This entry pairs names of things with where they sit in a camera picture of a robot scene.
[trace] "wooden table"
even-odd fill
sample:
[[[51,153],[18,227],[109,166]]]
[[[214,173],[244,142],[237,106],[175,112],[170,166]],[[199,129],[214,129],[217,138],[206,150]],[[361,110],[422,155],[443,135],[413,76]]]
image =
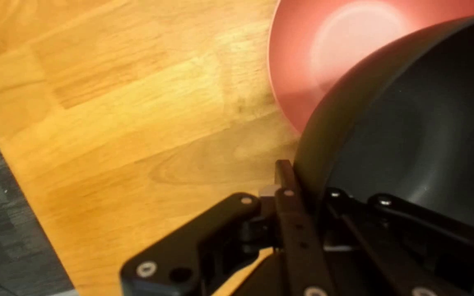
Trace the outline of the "wooden table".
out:
[[[273,181],[296,137],[267,74],[275,0],[0,0],[0,148],[82,296]]]

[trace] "red bowl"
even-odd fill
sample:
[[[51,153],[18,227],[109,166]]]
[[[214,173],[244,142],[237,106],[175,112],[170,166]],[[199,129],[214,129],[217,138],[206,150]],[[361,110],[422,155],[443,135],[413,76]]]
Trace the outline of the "red bowl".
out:
[[[474,15],[474,0],[282,0],[270,33],[273,96],[301,133],[339,78],[408,33]]]

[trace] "wooden surface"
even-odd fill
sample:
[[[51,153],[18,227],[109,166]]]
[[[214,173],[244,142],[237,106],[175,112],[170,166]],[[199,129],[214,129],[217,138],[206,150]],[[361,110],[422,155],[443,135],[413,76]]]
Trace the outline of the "wooden surface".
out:
[[[267,76],[275,0],[0,0],[0,150],[82,296],[296,137]]]

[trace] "dark floor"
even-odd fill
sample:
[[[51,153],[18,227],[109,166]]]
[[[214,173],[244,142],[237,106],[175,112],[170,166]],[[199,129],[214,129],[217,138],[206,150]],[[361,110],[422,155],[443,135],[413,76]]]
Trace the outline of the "dark floor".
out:
[[[0,155],[0,296],[66,290],[73,285]]]

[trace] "gray carpet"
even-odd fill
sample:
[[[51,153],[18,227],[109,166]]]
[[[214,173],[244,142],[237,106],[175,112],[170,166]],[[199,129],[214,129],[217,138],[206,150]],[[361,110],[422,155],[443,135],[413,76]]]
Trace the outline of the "gray carpet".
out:
[[[68,290],[73,285],[0,155],[0,296]]]

